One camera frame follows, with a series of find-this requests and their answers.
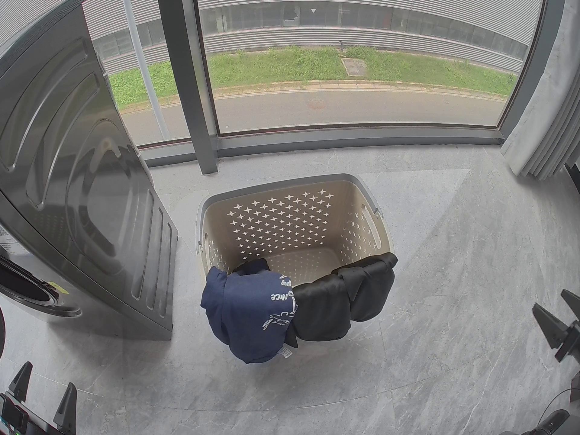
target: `plastic laundry basket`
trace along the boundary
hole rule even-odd
[[[293,286],[393,251],[371,193],[350,174],[285,180],[209,197],[199,208],[198,237],[206,274],[212,266],[230,273],[244,261],[264,257]]]

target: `gray tile floor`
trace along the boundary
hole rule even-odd
[[[381,206],[399,264],[379,317],[289,359],[245,365],[199,307],[195,252],[204,197],[316,173],[361,177]],[[173,340],[63,332],[3,298],[0,384],[34,363],[28,402],[52,420],[68,381],[79,435],[499,434],[523,432],[578,365],[558,364],[531,307],[565,321],[580,293],[580,196],[566,171],[515,178],[496,147],[384,147],[227,159],[152,171],[179,229]],[[580,412],[562,395],[552,409]]]

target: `green grass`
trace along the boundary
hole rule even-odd
[[[232,87],[283,81],[347,79],[334,48],[290,47],[262,53],[216,54],[208,59],[212,87]]]
[[[177,94],[178,90],[175,86],[175,78],[173,77],[170,62],[150,65],[149,74],[151,75],[151,82],[155,87],[157,97],[163,98]],[[109,80],[119,108],[149,100],[139,68],[112,74],[109,76]]]
[[[476,66],[467,60],[447,60],[402,52],[380,52],[369,47],[346,50],[350,58],[366,62],[367,78],[373,81],[417,82],[474,91],[510,95],[516,75]]]
[[[344,54],[331,47],[289,47],[266,52],[222,53],[208,57],[213,88],[283,81],[333,81],[348,79],[341,56],[366,62],[365,79],[385,82],[416,82],[510,95],[516,75],[476,66],[467,60],[448,60],[402,52],[380,52],[370,47],[351,47]],[[149,66],[159,98],[177,94],[170,62]],[[110,76],[120,108],[148,101],[139,69]]]

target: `gray curtain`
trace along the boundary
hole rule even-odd
[[[501,151],[514,174],[543,180],[580,156],[580,0],[562,22],[538,87]]]

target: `gray washing machine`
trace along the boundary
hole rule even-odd
[[[62,327],[169,340],[178,232],[67,0],[0,47],[0,292]]]

